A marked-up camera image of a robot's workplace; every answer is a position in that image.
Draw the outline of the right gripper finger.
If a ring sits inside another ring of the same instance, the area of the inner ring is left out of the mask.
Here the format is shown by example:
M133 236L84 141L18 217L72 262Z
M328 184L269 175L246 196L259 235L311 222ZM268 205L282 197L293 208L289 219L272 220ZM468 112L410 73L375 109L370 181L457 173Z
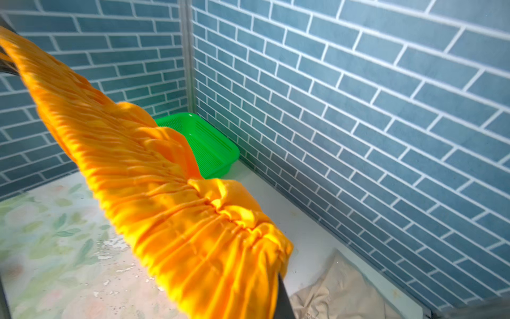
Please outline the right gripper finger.
M273 319L295 319L288 293L281 275L278 275L278 297Z

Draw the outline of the beige drawstring shorts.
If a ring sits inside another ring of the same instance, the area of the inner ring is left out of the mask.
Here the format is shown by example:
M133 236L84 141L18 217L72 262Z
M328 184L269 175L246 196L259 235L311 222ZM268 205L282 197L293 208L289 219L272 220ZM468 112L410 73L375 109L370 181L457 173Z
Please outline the beige drawstring shorts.
M338 250L315 283L295 292L290 304L296 318L398 319L402 314L374 282Z

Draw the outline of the orange shorts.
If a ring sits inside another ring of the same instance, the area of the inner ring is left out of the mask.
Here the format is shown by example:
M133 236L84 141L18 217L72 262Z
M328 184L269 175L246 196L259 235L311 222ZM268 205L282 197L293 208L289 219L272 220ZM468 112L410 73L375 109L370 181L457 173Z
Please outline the orange shorts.
M235 180L205 179L184 135L116 103L9 29L1 60L134 255L189 318L273 318L292 242Z

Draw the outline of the green plastic basket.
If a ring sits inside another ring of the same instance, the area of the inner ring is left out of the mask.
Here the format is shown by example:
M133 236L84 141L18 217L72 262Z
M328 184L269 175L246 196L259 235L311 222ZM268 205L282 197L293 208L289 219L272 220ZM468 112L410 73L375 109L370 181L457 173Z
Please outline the green plastic basket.
M196 114L173 114L156 123L184 135L205 179L223 178L240 157L239 148L232 141Z

